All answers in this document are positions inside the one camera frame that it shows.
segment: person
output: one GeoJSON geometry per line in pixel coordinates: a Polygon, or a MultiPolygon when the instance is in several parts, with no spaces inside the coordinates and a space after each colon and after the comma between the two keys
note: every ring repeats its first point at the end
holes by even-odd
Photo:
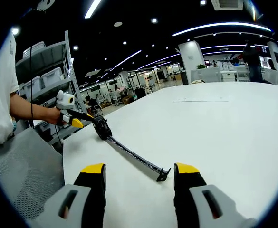
{"type": "Polygon", "coordinates": [[[87,109],[87,112],[91,115],[93,115],[93,111],[96,110],[95,106],[98,105],[96,102],[96,99],[91,98],[90,96],[85,97],[87,105],[91,106],[90,108],[87,109]]]}
{"type": "Polygon", "coordinates": [[[249,66],[249,78],[251,82],[263,82],[261,74],[261,62],[257,50],[252,47],[252,42],[246,40],[247,44],[243,49],[243,61],[249,66]]]}
{"type": "Polygon", "coordinates": [[[269,60],[268,60],[268,64],[269,64],[271,70],[276,70],[275,67],[274,67],[274,63],[273,63],[273,60],[272,60],[272,59],[269,59],[269,60]]]}
{"type": "Polygon", "coordinates": [[[57,108],[32,105],[17,94],[19,89],[15,72],[16,42],[9,32],[0,49],[0,145],[13,137],[13,120],[44,120],[50,124],[62,124],[57,108]]]}

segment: chair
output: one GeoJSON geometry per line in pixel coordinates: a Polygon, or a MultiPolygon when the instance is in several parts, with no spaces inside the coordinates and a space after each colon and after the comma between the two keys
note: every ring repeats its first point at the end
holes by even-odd
{"type": "Polygon", "coordinates": [[[123,104],[123,102],[121,101],[121,95],[117,96],[115,93],[109,93],[110,97],[111,97],[111,104],[112,101],[116,101],[114,103],[114,106],[117,106],[119,104],[123,104]]]}
{"type": "Polygon", "coordinates": [[[0,146],[0,186],[27,221],[64,186],[63,156],[28,128],[0,146]]]}

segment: wire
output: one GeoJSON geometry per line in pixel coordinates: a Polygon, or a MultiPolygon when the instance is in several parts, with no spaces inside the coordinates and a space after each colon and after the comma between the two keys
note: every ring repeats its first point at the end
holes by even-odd
{"type": "MultiPolygon", "coordinates": [[[[57,132],[57,136],[58,136],[57,126],[56,126],[56,125],[54,125],[54,127],[55,127],[55,131],[57,132]]],[[[58,141],[59,141],[59,144],[61,144],[61,147],[63,148],[63,144],[62,144],[62,142],[61,142],[61,140],[60,140],[59,136],[58,136],[58,141]]]]}
{"type": "Polygon", "coordinates": [[[34,129],[34,122],[33,122],[33,103],[32,103],[32,79],[33,79],[33,75],[32,75],[32,45],[30,47],[30,76],[31,76],[31,80],[30,80],[30,86],[31,86],[31,122],[32,122],[32,127],[34,129]]]}

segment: white table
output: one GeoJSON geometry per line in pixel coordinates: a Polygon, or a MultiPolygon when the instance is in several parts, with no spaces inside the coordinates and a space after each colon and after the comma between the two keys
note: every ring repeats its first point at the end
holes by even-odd
{"type": "MultiPolygon", "coordinates": [[[[168,170],[181,162],[198,168],[206,183],[231,197],[247,218],[260,219],[278,196],[276,85],[169,87],[106,119],[118,141],[159,167],[168,170]]],[[[92,125],[65,140],[63,155],[66,184],[82,168],[106,163],[105,228],[177,227],[173,170],[165,182],[151,180],[102,141],[92,125]]]]}

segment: white column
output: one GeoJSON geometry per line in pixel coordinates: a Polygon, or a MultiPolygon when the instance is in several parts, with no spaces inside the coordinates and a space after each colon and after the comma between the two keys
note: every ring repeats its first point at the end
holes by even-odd
{"type": "Polygon", "coordinates": [[[128,83],[127,83],[127,79],[128,79],[128,73],[127,71],[122,71],[119,73],[119,78],[121,80],[122,86],[125,88],[128,88],[128,83]]]}
{"type": "Polygon", "coordinates": [[[166,66],[161,66],[161,67],[160,67],[160,69],[163,71],[163,73],[164,73],[164,77],[165,77],[165,78],[167,78],[167,76],[168,76],[168,72],[167,72],[167,68],[166,68],[166,66]]]}
{"type": "Polygon", "coordinates": [[[276,61],[276,56],[275,56],[275,52],[278,53],[278,46],[276,43],[272,42],[272,41],[269,41],[267,43],[268,45],[268,49],[270,50],[270,54],[271,54],[271,59],[274,63],[274,67],[276,70],[278,70],[278,63],[276,61]]]}
{"type": "Polygon", "coordinates": [[[204,58],[200,46],[196,41],[179,44],[181,58],[184,64],[187,80],[191,83],[191,70],[196,70],[197,65],[204,65],[204,58]]]}

